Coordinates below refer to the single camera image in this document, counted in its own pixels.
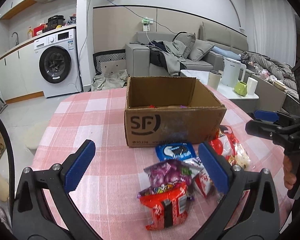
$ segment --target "throw pillow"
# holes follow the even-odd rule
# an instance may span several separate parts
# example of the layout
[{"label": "throw pillow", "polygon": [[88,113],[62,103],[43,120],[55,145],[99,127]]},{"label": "throw pillow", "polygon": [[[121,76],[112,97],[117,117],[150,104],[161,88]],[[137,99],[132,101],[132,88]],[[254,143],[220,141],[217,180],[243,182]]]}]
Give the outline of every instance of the throw pillow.
[{"label": "throw pillow", "polygon": [[188,58],[192,61],[199,61],[205,55],[207,55],[209,51],[213,49],[213,47],[214,44],[212,43],[202,40],[196,40]]},{"label": "throw pillow", "polygon": [[195,33],[179,33],[176,37],[175,40],[181,41],[185,46],[186,49],[182,55],[183,58],[187,58],[189,56],[189,53],[191,49],[194,46],[195,43]]},{"label": "throw pillow", "polygon": [[228,58],[232,58],[238,61],[241,61],[241,57],[238,54],[235,54],[232,51],[229,50],[224,50],[224,49],[220,49],[216,46],[214,46],[214,48],[212,49],[213,52],[218,53],[224,57],[228,57]]}]

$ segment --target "blue gripper pad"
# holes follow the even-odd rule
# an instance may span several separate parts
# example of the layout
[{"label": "blue gripper pad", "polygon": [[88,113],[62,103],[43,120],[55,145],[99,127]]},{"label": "blue gripper pad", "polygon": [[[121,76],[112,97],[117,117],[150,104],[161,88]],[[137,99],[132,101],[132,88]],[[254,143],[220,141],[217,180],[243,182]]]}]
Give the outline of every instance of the blue gripper pad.
[{"label": "blue gripper pad", "polygon": [[268,112],[256,110],[254,112],[254,117],[259,120],[268,121],[268,122],[277,122],[279,120],[279,115],[276,112]]},{"label": "blue gripper pad", "polygon": [[227,194],[232,180],[231,165],[208,142],[199,145],[198,154],[217,190]]},{"label": "blue gripper pad", "polygon": [[95,144],[91,140],[85,140],[76,153],[71,154],[63,163],[64,184],[63,188],[66,193],[76,190],[86,169],[95,155]]}]

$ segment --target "tablecloth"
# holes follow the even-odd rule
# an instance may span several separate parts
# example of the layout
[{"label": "tablecloth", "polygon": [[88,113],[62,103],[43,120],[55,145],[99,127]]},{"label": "tablecloth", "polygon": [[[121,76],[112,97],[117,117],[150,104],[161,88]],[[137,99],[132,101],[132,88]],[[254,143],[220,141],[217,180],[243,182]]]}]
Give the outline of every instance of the tablecloth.
[{"label": "tablecloth", "polygon": [[[227,108],[222,124],[232,127],[250,156],[252,169],[258,172],[264,167],[270,169],[283,224],[292,205],[283,184],[283,149],[269,140],[247,135],[245,124],[250,117],[220,93],[212,91]],[[157,163],[158,158],[154,148],[126,145],[125,96],[126,88],[122,88],[71,95],[61,102],[42,137],[32,168],[44,170],[54,163],[62,163],[90,139],[96,145],[95,157],[70,196],[94,230],[104,240],[188,240],[214,211],[215,198],[205,199],[195,193],[189,217],[182,225],[162,231],[145,229],[151,218],[149,209],[137,199],[137,193],[149,186],[143,169]],[[51,195],[45,193],[56,222],[66,228]],[[238,218],[243,205],[244,201],[239,204],[233,220]]]}]

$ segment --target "white cup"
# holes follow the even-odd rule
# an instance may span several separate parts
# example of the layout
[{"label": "white cup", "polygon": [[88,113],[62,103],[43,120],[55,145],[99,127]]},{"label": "white cup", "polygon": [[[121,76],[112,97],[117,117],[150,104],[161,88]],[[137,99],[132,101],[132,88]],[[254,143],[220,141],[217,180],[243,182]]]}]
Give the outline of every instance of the white cup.
[{"label": "white cup", "polygon": [[219,72],[214,71],[214,70],[210,71],[209,77],[208,77],[208,86],[217,90],[220,80],[221,80],[221,77],[222,77],[222,75]]},{"label": "white cup", "polygon": [[258,85],[258,81],[254,78],[248,78],[247,82],[247,91],[249,95],[254,95],[254,92],[256,91]]}]

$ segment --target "washing machine door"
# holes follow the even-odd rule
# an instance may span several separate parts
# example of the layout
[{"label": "washing machine door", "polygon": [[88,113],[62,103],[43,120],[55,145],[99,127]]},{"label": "washing machine door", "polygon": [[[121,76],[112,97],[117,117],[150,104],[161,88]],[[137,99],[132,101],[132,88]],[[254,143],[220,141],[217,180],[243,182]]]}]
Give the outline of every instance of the washing machine door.
[{"label": "washing machine door", "polygon": [[40,57],[40,72],[42,77],[52,84],[66,79],[71,70],[71,56],[62,47],[47,48]]}]

